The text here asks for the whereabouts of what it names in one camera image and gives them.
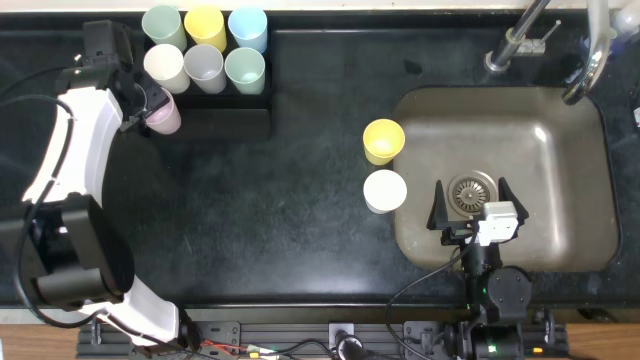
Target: black countertop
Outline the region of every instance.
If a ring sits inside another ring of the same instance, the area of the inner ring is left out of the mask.
[[[418,87],[563,86],[587,21],[584,12],[550,13],[534,35],[558,17],[564,24],[544,57],[515,59],[506,74],[489,76],[482,56],[517,14],[271,14],[270,140],[179,143],[135,132],[114,140],[103,207],[131,246],[137,275],[161,297],[192,307],[386,301],[427,271],[400,252],[393,215],[365,206],[362,184],[376,169],[364,158],[365,126],[389,117],[402,95]],[[139,28],[140,15],[131,14],[0,18],[0,86],[41,68],[70,66],[82,52],[81,21],[102,18]],[[534,273],[534,305],[640,302],[640,222],[634,221],[640,140],[630,110],[638,63],[636,44],[606,66],[592,91],[605,119],[620,254],[600,272]],[[51,94],[54,78],[43,76],[14,94]],[[21,104],[0,117],[0,206],[10,206],[37,173],[53,109]],[[10,263],[0,251],[0,304],[9,307],[19,305]],[[453,274],[411,294],[407,303],[466,303],[463,282]]]

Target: sink drain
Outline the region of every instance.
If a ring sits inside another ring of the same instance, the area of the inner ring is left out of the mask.
[[[460,174],[449,184],[451,207],[462,216],[480,214],[483,204],[497,200],[497,193],[493,180],[480,171]]]

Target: plastic cup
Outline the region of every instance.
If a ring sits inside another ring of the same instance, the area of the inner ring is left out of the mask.
[[[362,141],[367,160],[374,165],[384,165],[393,160],[404,147],[404,131],[393,120],[379,119],[367,126]]]
[[[364,199],[369,210],[376,214],[393,211],[407,198],[407,184],[398,173],[378,170],[364,182]]]
[[[175,46],[161,44],[152,47],[144,56],[144,70],[160,86],[173,94],[189,87],[189,76],[184,71],[182,52]]]
[[[182,118],[180,117],[180,112],[178,111],[176,103],[173,101],[171,93],[164,88],[162,91],[169,97],[169,102],[151,114],[146,121],[147,126],[152,130],[160,134],[168,135],[173,134],[180,128]]]
[[[217,94],[227,86],[223,67],[222,53],[215,46],[196,45],[184,54],[184,71],[208,94]]]
[[[260,8],[240,8],[229,16],[229,31],[242,47],[267,50],[267,14]]]
[[[242,94],[264,90],[265,63],[262,54],[251,48],[237,48],[227,55],[224,71]]]
[[[154,6],[142,16],[142,29],[156,44],[171,44],[180,51],[187,48],[182,18],[174,7]]]
[[[199,6],[184,17],[184,26],[197,44],[207,44],[223,52],[227,48],[224,17],[215,6]]]

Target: wooden floor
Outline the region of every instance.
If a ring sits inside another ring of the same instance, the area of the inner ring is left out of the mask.
[[[594,360],[640,359],[640,324],[569,325],[572,355]],[[78,330],[0,325],[4,360],[71,360]]]

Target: sink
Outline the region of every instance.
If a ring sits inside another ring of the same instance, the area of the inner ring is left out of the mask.
[[[396,210],[396,240],[432,269],[451,246],[427,219],[442,180],[449,219],[497,201],[504,177],[529,212],[517,239],[500,246],[505,265],[530,271],[600,270],[619,232],[602,118],[587,98],[573,106],[558,88],[426,88],[405,95],[392,119],[406,143],[393,168],[408,196]]]

